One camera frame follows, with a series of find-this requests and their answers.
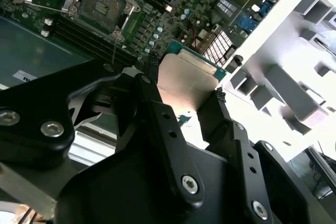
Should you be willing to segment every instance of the blue connector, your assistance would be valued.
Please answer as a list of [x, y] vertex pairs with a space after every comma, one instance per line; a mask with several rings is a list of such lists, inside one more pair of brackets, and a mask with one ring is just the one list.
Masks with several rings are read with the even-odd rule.
[[265, 17], [272, 7], [273, 3], [269, 0], [265, 0], [262, 5], [260, 5], [260, 10], [258, 11], [258, 13], [261, 17]]
[[258, 26], [258, 21], [252, 17], [240, 17], [237, 22], [238, 27], [247, 32], [248, 34], [252, 33], [254, 29]]

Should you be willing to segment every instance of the green circuit board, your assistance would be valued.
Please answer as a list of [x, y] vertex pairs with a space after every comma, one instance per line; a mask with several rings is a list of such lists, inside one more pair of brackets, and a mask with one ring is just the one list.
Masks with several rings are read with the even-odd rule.
[[[80, 1], [75, 18], [62, 11], [65, 0], [0, 0], [0, 9], [38, 34], [47, 30], [47, 39], [63, 47], [106, 60], [117, 49], [119, 63], [142, 66], [149, 53], [162, 56], [172, 40], [202, 53], [203, 40], [211, 36], [198, 35], [211, 34], [211, 12], [218, 0], [134, 0], [138, 9], [127, 17], [125, 0]], [[47, 26], [46, 19], [53, 25]], [[115, 27], [121, 30], [117, 39], [112, 37]]]

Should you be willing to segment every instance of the screw hole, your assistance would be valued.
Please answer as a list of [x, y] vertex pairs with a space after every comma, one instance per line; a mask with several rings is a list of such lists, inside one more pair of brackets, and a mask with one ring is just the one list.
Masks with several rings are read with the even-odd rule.
[[264, 211], [261, 207], [257, 207], [257, 210], [258, 210], [259, 213], [264, 214]]
[[250, 170], [251, 170], [251, 172], [253, 172], [254, 174], [257, 173], [256, 169], [255, 169], [253, 166], [250, 167]]
[[172, 138], [177, 138], [177, 134], [174, 131], [168, 131], [169, 136]]
[[287, 146], [292, 146], [290, 143], [283, 141], [284, 144], [286, 144]]
[[162, 116], [163, 116], [164, 118], [166, 118], [166, 119], [170, 119], [170, 118], [171, 118], [170, 115], [168, 115], [168, 114], [166, 114], [166, 113], [162, 113]]

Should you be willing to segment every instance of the sticker label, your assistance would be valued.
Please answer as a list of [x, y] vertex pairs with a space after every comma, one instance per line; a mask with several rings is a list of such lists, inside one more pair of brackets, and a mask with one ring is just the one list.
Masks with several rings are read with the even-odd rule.
[[30, 75], [30, 74], [28, 74], [28, 73], [26, 73], [26, 72], [24, 72], [22, 70], [17, 71], [13, 75], [13, 77], [15, 77], [16, 79], [19, 79], [21, 81], [24, 81], [24, 82], [28, 82], [28, 81], [32, 81], [32, 80], [37, 79], [37, 77], [32, 76], [32, 75]]

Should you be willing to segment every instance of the black plastic part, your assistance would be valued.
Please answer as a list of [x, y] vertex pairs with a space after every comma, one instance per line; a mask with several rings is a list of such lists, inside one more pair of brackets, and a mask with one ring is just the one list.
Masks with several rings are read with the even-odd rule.
[[201, 207], [182, 214], [156, 153], [138, 143], [73, 178], [58, 199], [55, 224], [247, 223], [236, 174], [224, 159], [188, 147], [207, 190]]
[[327, 212], [273, 147], [255, 144], [274, 214], [282, 223], [334, 224]]
[[[228, 115], [223, 95], [214, 91], [197, 112], [203, 139], [210, 143], [207, 150], [228, 160], [237, 172], [237, 195], [244, 213], [252, 223], [273, 223], [264, 176], [258, 153], [249, 145], [247, 132], [238, 122]], [[252, 203], [257, 201], [268, 213], [266, 220], [261, 219], [253, 210]]]
[[[85, 97], [99, 82], [119, 76], [106, 71], [103, 64], [100, 60], [85, 62], [2, 91], [0, 110], [15, 111], [20, 121], [0, 126], [0, 160], [34, 168], [60, 164], [74, 140], [73, 123]], [[40, 128], [47, 121], [60, 123], [63, 135], [44, 136]]]
[[[162, 103], [154, 81], [138, 74], [131, 86], [131, 95], [135, 98], [137, 112], [125, 132], [120, 134], [117, 143], [118, 152], [129, 148], [141, 139], [150, 144], [159, 153], [165, 170], [175, 205], [182, 211], [199, 208], [204, 200], [204, 186], [187, 149], [186, 141], [177, 123], [173, 109]], [[182, 177], [189, 175], [198, 183], [198, 192], [190, 194], [181, 183]]]

